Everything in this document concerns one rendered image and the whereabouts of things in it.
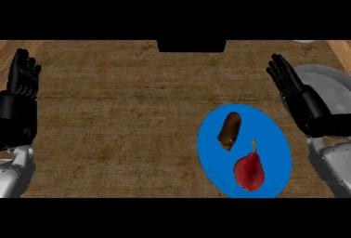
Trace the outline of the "brown oblong sweet potato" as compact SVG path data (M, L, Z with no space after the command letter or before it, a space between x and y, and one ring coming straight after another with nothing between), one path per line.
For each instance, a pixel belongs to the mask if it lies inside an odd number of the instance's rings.
M226 119L220 135L217 137L223 148L230 151L239 137L239 131L242 126L242 117L236 112L232 112Z

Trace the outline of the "brown woven placemat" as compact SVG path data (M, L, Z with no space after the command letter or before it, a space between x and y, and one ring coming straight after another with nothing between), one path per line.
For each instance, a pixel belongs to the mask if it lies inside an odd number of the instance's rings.
M221 53L162 53L152 41L47 41L30 54L43 67L30 197L221 196L196 144L207 114L229 103L255 106L283 129L294 171L282 195L330 196L264 71L273 54L339 68L325 41L230 41Z

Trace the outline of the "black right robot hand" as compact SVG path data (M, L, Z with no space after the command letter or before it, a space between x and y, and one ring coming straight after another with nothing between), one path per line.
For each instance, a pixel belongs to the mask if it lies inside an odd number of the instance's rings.
M313 86L302 83L280 54L271 55L266 68L280 91L288 111L310 138L351 137L351 113L333 114Z

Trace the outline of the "red pear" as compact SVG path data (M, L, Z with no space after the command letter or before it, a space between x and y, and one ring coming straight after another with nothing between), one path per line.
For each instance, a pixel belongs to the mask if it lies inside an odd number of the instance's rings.
M237 185L254 192L264 185L264 166L258 154L257 143L252 143L252 152L242 157L233 167Z

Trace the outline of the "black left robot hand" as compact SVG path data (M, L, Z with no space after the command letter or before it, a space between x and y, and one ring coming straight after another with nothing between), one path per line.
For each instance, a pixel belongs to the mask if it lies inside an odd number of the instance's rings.
M0 151L31 145L37 135L37 93L41 66L30 52L18 48L7 88L0 91Z

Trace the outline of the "grey pan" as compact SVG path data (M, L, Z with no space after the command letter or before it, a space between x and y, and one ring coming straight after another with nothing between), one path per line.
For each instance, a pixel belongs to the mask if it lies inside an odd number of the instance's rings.
M351 113L351 76L319 64L299 65L295 72L302 82L317 91L330 112Z

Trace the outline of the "black rectangular object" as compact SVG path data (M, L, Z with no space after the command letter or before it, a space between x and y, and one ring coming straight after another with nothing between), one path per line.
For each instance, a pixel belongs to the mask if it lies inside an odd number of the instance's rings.
M224 51L226 40L159 40L161 52L204 52L218 53Z

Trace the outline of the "blue plate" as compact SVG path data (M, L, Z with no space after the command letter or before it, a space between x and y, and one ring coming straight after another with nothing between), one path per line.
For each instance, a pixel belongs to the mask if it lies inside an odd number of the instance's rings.
M217 137L232 112L240 115L242 126L236 143L227 151ZM252 152L252 145L257 145L261 157L264 182L261 188L249 192L236 182L233 167L236 161ZM226 104L212 110L199 128L198 157L208 179L229 197L274 198L283 192L291 179L291 148L274 120L255 107Z

